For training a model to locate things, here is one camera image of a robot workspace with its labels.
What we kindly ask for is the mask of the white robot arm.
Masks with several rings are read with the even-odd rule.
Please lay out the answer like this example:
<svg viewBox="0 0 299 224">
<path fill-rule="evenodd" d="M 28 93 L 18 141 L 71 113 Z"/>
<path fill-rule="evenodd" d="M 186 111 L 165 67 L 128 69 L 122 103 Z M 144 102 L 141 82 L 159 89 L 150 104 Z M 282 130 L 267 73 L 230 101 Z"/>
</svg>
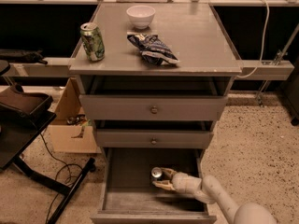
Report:
<svg viewBox="0 0 299 224">
<path fill-rule="evenodd" d="M 151 176 L 157 188 L 190 194 L 202 203 L 216 203 L 229 224 L 277 224 L 272 214 L 257 203 L 238 205 L 213 175 L 200 178 L 170 168 L 154 167 Z"/>
</svg>

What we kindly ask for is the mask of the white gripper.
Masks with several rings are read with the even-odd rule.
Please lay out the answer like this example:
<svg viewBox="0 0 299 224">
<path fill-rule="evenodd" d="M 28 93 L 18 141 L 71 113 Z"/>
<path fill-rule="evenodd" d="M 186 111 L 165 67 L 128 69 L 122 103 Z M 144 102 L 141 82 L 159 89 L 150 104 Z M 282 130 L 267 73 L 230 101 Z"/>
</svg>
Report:
<svg viewBox="0 0 299 224">
<path fill-rule="evenodd" d="M 152 184 L 157 188 L 184 194 L 194 194 L 201 188 L 202 179 L 199 177 L 182 172 L 177 173 L 177 171 L 171 168 L 162 167 L 161 170 L 165 176 L 172 179 L 172 183 L 169 180 L 153 181 Z"/>
</svg>

